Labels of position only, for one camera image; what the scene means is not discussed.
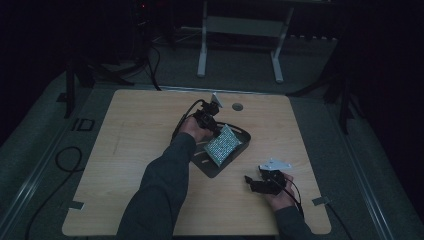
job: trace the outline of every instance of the black object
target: black object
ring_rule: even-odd
[[[210,139],[205,139],[205,141],[197,143],[196,152],[191,161],[209,178],[216,177],[222,170],[224,170],[225,167],[227,167],[238,155],[240,155],[240,153],[242,153],[247,148],[247,146],[249,146],[251,139],[250,134],[239,127],[223,122],[217,122],[216,124],[217,130],[219,131],[225,126],[225,124],[227,124],[236,135],[237,139],[241,142],[241,144],[239,144],[218,167],[209,154],[204,150],[204,146],[209,143]]]
[[[281,171],[268,171],[259,168],[259,172],[263,181],[253,181],[252,178],[244,176],[252,192],[278,195],[286,187],[286,178]]]
[[[246,183],[250,185],[250,190],[252,190],[252,192],[273,195],[278,195],[281,193],[281,191],[284,191],[284,193],[286,193],[287,195],[289,195],[289,197],[293,199],[300,215],[305,218],[305,214],[302,208],[302,201],[300,199],[299,189],[297,189],[296,185],[291,180],[286,179],[284,177],[284,174],[279,170],[268,171],[259,168],[259,172],[261,173],[263,181],[253,181],[252,178],[244,176]],[[299,194],[299,201],[296,200],[293,194],[286,190],[287,181],[291,182],[296,188],[297,193]]]
[[[75,75],[78,77],[82,87],[92,88],[94,86],[95,81],[92,76],[92,71],[120,85],[133,86],[134,83],[124,80],[119,74],[126,73],[129,70],[142,68],[143,66],[142,63],[138,62],[128,69],[112,72],[88,57],[82,55],[70,57],[66,64],[66,93],[62,94],[58,100],[66,102],[65,118],[69,118],[75,108]]]
[[[209,129],[214,133],[214,136],[217,137],[220,133],[218,130],[217,123],[213,116],[215,116],[219,112],[218,103],[211,101],[210,103],[203,102],[202,109],[197,110],[193,117],[196,118],[197,124],[199,127]]]
[[[193,107],[201,102],[202,103],[202,109],[197,110],[193,117],[196,118],[197,124],[199,124],[199,127],[209,129],[214,133],[214,136],[217,137],[220,134],[220,130],[218,129],[217,123],[213,116],[215,116],[219,112],[219,104],[217,102],[214,102],[213,99],[210,103],[207,103],[203,99],[199,99],[196,102],[191,105],[191,107],[187,110],[187,112],[181,117],[180,121],[178,122],[177,126],[175,127],[174,132],[172,133],[172,139],[175,138],[178,134],[178,130],[180,129],[181,125],[183,124],[184,120],[187,118],[188,114],[191,112]]]

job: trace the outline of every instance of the table leg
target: table leg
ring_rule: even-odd
[[[206,73],[206,57],[208,49],[206,47],[206,25],[207,25],[207,5],[208,2],[203,2],[203,21],[202,21],[202,48],[200,49],[199,66],[197,68],[197,76],[204,77]]]
[[[278,56],[280,56],[281,48],[283,47],[284,39],[286,38],[287,29],[289,28],[290,20],[293,16],[293,11],[294,8],[290,8],[288,10],[286,20],[283,26],[281,27],[277,48],[274,51],[271,51],[272,67],[274,68],[275,81],[277,83],[282,83],[284,81]]]

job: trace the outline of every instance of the dark sleeve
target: dark sleeve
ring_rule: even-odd
[[[318,239],[305,223],[296,207],[282,208],[275,212],[278,231],[283,240]]]
[[[171,239],[188,188],[194,138],[179,133],[163,155],[152,161],[119,225],[116,239]]]

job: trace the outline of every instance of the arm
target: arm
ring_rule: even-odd
[[[284,176],[290,180],[287,181],[286,190],[294,196],[294,192],[291,189],[293,177],[287,174],[284,174]],[[274,210],[278,232],[282,239],[317,239],[295,207],[294,200],[287,193],[281,191],[277,196],[266,194],[265,198]]]
[[[196,141],[211,135],[189,118],[163,155],[144,172],[125,209],[116,239],[171,239],[188,188],[188,164]]]

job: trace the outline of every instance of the black cable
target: black cable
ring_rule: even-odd
[[[293,194],[291,194],[289,191],[287,191],[285,187],[281,186],[281,184],[279,184],[277,181],[275,181],[274,179],[272,179],[272,178],[271,178],[271,180],[272,180],[275,184],[277,184],[277,185],[278,185],[281,189],[283,189],[283,191],[284,191],[285,193],[287,193],[287,195],[289,195],[289,197],[291,197],[291,198],[293,199],[294,203],[296,204],[297,210],[299,211],[299,213],[300,213],[300,215],[302,216],[302,218],[303,218],[303,219],[305,219],[305,213],[303,212],[303,207],[302,207],[302,198],[300,197],[299,189],[297,188],[296,184],[294,184],[294,182],[293,182],[293,181],[291,181],[291,180],[289,180],[289,179],[287,179],[287,178],[284,178],[284,179],[285,179],[286,181],[289,181],[289,182],[290,182],[290,183],[294,186],[294,188],[295,188],[295,189],[296,189],[296,191],[297,191],[297,195],[299,196],[299,201],[297,201],[297,199],[293,196]]]
[[[329,208],[329,209],[333,212],[334,216],[336,216],[336,218],[337,218],[337,220],[339,221],[340,225],[342,225],[343,229],[345,230],[346,235],[348,236],[348,238],[349,238],[350,240],[353,240],[352,235],[350,235],[350,232],[349,232],[349,230],[347,229],[346,225],[343,223],[342,219],[339,217],[339,215],[336,213],[336,211],[334,211],[333,207],[332,207],[329,203],[327,203],[326,205],[327,205],[327,206],[328,206],[328,208]]]
[[[59,156],[64,152],[64,151],[66,151],[66,150],[69,150],[69,149],[75,149],[75,150],[77,150],[78,151],[78,154],[79,154],[79,157],[78,157],[78,162],[77,162],[77,164],[75,164],[75,166],[72,168],[72,169],[66,169],[66,168],[64,168],[63,166],[61,166],[60,165],[60,163],[59,163]],[[64,148],[64,149],[62,149],[60,152],[58,152],[57,154],[56,154],[56,157],[55,157],[55,162],[56,162],[56,166],[60,169],[60,170],[62,170],[62,171],[64,171],[64,172],[67,172],[67,173],[69,173],[69,175],[62,181],[62,183],[60,183],[59,184],[59,186],[57,186],[56,187],[56,189],[46,198],[46,200],[44,200],[44,202],[40,205],[40,207],[38,207],[38,209],[37,209],[37,211],[34,213],[34,215],[32,215],[32,217],[31,217],[31,219],[30,219],[30,221],[29,221],[29,223],[28,223],[28,225],[27,225],[27,228],[26,228],[26,230],[25,230],[25,239],[26,240],[29,240],[29,234],[30,234],[30,232],[31,232],[31,227],[32,227],[32,224],[34,223],[34,220],[35,220],[35,218],[38,216],[38,214],[41,212],[41,210],[44,208],[44,206],[47,204],[47,202],[48,201],[50,201],[50,199],[57,193],[57,191],[59,191],[59,189],[61,188],[61,187],[63,187],[63,185],[65,185],[65,183],[72,177],[72,175],[74,174],[74,173],[76,173],[76,172],[81,172],[81,171],[84,171],[84,168],[81,168],[81,169],[78,169],[79,168],[79,166],[80,166],[80,164],[81,164],[81,160],[82,160],[82,151],[81,151],[81,149],[79,149],[78,147],[74,147],[74,146],[71,146],[71,147],[67,147],[67,148]]]
[[[156,62],[155,67],[152,69],[152,64],[150,63],[150,59],[149,59],[149,58],[147,58],[147,64],[149,65],[149,70],[150,70],[150,75],[149,75],[149,74],[147,74],[147,75],[149,75],[150,79],[152,80],[152,84],[153,84],[153,86],[156,88],[156,90],[158,90],[158,91],[162,91],[162,89],[159,87],[159,85],[158,85],[158,83],[157,83],[157,81],[156,81],[156,71],[157,71],[157,69],[158,69],[159,62],[160,62],[160,52],[159,52],[159,50],[157,50],[155,47],[153,47],[153,46],[151,46],[151,47],[152,47],[152,49],[153,49],[153,50],[155,50],[155,51],[156,51],[156,53],[158,54],[158,60],[157,60],[157,62]]]
[[[174,137],[177,135],[178,130],[180,129],[181,125],[183,124],[184,120],[187,118],[188,114],[191,112],[191,110],[193,110],[194,106],[196,106],[199,102],[205,103],[205,100],[203,99],[199,99],[196,102],[194,102],[189,109],[187,110],[186,113],[184,113],[184,115],[181,117],[180,121],[178,122],[177,126],[175,127],[174,132],[172,133],[172,139],[171,141],[174,139]]]

